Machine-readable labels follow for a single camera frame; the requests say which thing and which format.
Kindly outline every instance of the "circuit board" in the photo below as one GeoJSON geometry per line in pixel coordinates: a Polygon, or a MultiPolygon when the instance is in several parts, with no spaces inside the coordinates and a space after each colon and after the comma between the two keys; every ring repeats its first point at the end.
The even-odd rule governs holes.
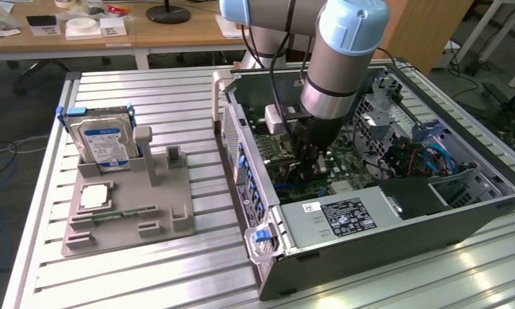
{"type": "Polygon", "coordinates": [[[253,137],[281,203],[292,203],[343,191],[359,190],[376,180],[343,135],[326,152],[324,165],[330,173],[323,178],[306,183],[294,183],[287,180],[290,165],[298,163],[288,137],[269,134],[255,135],[253,137]]]}

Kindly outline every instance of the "power supply label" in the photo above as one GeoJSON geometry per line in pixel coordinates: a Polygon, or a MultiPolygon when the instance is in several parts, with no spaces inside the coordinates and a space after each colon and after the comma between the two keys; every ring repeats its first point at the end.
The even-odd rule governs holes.
{"type": "Polygon", "coordinates": [[[376,227],[359,198],[322,205],[322,210],[338,237],[376,227]]]}

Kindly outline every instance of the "aluminum extrusion table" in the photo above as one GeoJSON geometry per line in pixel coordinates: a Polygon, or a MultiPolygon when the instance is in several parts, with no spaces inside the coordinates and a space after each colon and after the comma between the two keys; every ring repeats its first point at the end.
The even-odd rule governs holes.
{"type": "MultiPolygon", "coordinates": [[[[116,252],[61,256],[79,156],[56,121],[4,308],[515,308],[515,212],[458,245],[290,297],[257,300],[212,132],[211,75],[225,68],[84,73],[65,81],[61,106],[131,102],[139,125],[153,128],[153,151],[181,145],[197,233],[116,252]]],[[[406,71],[515,170],[514,152],[424,77],[406,71]]],[[[403,97],[420,120],[432,116],[408,92],[403,97]]]]}

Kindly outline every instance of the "hard drive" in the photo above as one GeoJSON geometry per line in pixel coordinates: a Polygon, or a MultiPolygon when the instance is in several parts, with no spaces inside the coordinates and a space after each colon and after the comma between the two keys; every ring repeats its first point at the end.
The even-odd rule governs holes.
{"type": "Polygon", "coordinates": [[[141,156],[133,141],[133,107],[69,108],[61,121],[76,148],[81,162],[96,163],[101,172],[131,169],[129,159],[141,156]]]}

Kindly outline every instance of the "black lamp base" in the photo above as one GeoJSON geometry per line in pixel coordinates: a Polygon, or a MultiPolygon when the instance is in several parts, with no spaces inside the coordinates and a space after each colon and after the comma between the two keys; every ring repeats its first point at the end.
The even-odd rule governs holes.
{"type": "Polygon", "coordinates": [[[153,6],[147,10],[147,18],[160,24],[180,24],[191,19],[191,12],[179,6],[169,6],[169,13],[165,6],[153,6]]]}

